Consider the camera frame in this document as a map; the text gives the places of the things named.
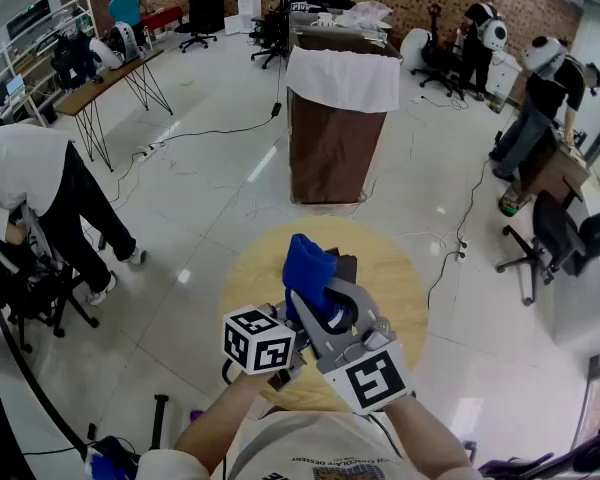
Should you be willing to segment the white drawer cabinet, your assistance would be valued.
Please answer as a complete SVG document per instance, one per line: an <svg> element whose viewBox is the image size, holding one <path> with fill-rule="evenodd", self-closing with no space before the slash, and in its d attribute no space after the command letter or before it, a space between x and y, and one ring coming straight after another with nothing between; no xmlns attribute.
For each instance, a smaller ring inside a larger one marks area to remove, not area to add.
<svg viewBox="0 0 600 480"><path fill-rule="evenodd" d="M522 70L513 55L504 51L494 52L486 83L487 93L506 100Z"/></svg>

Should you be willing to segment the blue cloth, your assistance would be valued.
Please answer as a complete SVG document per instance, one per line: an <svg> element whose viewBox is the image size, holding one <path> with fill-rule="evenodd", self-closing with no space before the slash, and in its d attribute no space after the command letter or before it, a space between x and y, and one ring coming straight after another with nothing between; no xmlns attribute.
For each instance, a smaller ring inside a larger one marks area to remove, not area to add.
<svg viewBox="0 0 600 480"><path fill-rule="evenodd" d="M342 308L325 294L329 259L325 251L304 234L297 233L291 237L282 282L285 287L286 317L296 324L301 321L292 305L291 291L315 305L329 319Z"/></svg>

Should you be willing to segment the black rectangular device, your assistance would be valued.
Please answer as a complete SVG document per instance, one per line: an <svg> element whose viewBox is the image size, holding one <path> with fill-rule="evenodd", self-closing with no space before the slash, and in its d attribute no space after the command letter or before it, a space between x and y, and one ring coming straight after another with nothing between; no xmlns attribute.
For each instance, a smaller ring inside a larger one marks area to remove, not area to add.
<svg viewBox="0 0 600 480"><path fill-rule="evenodd" d="M340 279L352 284L357 283L357 257L350 254L341 254L337 247L327 249L327 280L329 286L333 279Z"/></svg>

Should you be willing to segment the tall brown bin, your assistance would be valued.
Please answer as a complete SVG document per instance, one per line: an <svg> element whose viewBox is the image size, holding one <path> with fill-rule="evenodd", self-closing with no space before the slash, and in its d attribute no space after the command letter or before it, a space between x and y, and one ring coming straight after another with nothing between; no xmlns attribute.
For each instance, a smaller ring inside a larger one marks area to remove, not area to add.
<svg viewBox="0 0 600 480"><path fill-rule="evenodd" d="M397 58L401 67L393 46L361 33L304 26L292 30L289 39L290 54L295 47L377 54ZM357 203L388 113L323 106L287 87L292 201L301 205Z"/></svg>

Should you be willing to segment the black office chair with headrest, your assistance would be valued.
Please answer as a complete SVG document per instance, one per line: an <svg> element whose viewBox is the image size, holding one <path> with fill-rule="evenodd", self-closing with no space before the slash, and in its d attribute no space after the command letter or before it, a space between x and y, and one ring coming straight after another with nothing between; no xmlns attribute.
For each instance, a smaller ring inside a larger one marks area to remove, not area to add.
<svg viewBox="0 0 600 480"><path fill-rule="evenodd" d="M463 101L464 91L460 88L459 79L452 77L453 73L460 74L461 57L455 53L456 45L454 43L448 41L444 41L443 44L440 43L437 21L441 15L441 7L437 3L431 4L428 7L428 13L431 18L430 35L420 50L425 67L414 68L411 70L411 74L426 75L426 78L419 82L421 88L424 88L430 82L438 82L445 88L448 98L456 93Z"/></svg>

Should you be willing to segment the white shelf rack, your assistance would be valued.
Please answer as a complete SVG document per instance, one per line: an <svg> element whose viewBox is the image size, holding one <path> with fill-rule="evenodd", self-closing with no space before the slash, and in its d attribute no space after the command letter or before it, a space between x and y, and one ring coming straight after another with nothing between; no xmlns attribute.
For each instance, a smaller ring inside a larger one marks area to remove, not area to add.
<svg viewBox="0 0 600 480"><path fill-rule="evenodd" d="M6 26L1 29L6 36L0 37L0 118L6 122L30 117L50 125L54 104L65 95L51 65L59 36L100 36L92 0L49 0L49 5L51 13L15 39Z"/></svg>

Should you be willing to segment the red table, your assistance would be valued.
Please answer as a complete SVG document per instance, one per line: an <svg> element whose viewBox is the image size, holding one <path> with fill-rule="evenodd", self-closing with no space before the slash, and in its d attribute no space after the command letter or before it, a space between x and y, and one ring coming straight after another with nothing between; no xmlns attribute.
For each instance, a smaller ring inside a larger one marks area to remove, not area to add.
<svg viewBox="0 0 600 480"><path fill-rule="evenodd" d="M142 17L142 31L152 33L156 30L167 27L173 22L182 23L184 17L183 9L179 6L165 8L160 12Z"/></svg>

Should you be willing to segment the person's white printed shirt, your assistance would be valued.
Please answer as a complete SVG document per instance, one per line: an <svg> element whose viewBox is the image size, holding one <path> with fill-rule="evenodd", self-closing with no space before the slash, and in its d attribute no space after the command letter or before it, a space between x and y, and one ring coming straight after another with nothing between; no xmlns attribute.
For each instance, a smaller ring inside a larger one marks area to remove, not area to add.
<svg viewBox="0 0 600 480"><path fill-rule="evenodd" d="M429 480L359 416L277 414L259 430L226 480Z"/></svg>

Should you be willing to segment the black high-back office chair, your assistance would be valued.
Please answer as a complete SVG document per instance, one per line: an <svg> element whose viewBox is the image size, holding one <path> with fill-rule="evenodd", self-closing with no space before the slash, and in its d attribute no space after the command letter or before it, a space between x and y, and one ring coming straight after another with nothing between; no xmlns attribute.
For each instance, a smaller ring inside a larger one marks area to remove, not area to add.
<svg viewBox="0 0 600 480"><path fill-rule="evenodd" d="M177 34L188 35L189 38L179 44L181 53L194 45L201 44L208 48L208 41L218 40L216 32L224 28L224 0L188 0L188 21L174 29Z"/></svg>

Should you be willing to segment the black metal stand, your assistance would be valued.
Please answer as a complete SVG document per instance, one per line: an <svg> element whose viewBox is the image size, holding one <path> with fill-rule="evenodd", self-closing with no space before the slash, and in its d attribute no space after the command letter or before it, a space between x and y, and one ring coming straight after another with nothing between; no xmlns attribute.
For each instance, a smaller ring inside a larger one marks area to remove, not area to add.
<svg viewBox="0 0 600 480"><path fill-rule="evenodd" d="M149 445L150 450L161 447L165 408L169 402L169 397L165 394L156 394L154 400L155 411ZM131 464L136 466L140 454L126 438L109 435L87 446L85 464L95 465L98 462L102 463L104 459L107 459L113 466L122 467Z"/></svg>

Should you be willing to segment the black purple chair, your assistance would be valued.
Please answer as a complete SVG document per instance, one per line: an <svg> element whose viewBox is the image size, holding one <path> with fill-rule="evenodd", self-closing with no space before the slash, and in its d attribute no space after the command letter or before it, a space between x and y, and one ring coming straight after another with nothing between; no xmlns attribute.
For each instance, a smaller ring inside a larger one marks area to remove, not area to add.
<svg viewBox="0 0 600 480"><path fill-rule="evenodd" d="M600 429L564 455L490 460L478 471L490 480L600 480Z"/></svg>

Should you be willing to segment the brown wooden desk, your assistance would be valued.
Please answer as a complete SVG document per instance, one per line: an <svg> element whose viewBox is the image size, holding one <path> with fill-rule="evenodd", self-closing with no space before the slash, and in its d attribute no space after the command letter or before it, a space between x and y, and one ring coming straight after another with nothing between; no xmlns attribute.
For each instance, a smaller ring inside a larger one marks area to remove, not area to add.
<svg viewBox="0 0 600 480"><path fill-rule="evenodd" d="M532 196L547 191L566 207L583 200L581 187L590 171L578 150L568 146L553 127L546 130L518 167L516 203L526 204Z"/></svg>

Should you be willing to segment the round grey white backpack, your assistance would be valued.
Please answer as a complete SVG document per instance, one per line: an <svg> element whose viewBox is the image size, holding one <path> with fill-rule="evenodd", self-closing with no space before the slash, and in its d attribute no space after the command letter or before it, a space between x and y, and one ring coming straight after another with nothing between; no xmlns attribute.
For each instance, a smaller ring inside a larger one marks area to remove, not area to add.
<svg viewBox="0 0 600 480"><path fill-rule="evenodd" d="M124 22L116 22L111 28L108 45L112 52L123 64L135 60L140 56L135 33L131 26Z"/></svg>

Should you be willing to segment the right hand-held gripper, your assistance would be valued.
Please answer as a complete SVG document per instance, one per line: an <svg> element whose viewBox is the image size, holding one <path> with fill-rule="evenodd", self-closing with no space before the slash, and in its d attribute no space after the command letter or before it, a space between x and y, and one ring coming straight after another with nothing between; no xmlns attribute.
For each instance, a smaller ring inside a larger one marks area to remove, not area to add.
<svg viewBox="0 0 600 480"><path fill-rule="evenodd" d="M378 319L378 306L362 286L337 277L330 280L326 297L343 308L331 319L295 291L290 295L320 357L318 371L353 413L381 410L413 392L403 347L389 321ZM350 333L351 327L357 334Z"/></svg>

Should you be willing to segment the white cloth bin liner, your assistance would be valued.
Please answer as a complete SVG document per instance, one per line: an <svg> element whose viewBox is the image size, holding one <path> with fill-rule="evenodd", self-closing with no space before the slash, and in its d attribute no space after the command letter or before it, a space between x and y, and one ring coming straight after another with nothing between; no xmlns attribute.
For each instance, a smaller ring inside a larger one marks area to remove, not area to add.
<svg viewBox="0 0 600 480"><path fill-rule="evenodd" d="M323 106L387 113L399 108L400 71L395 57L295 47L286 84L300 97Z"/></svg>

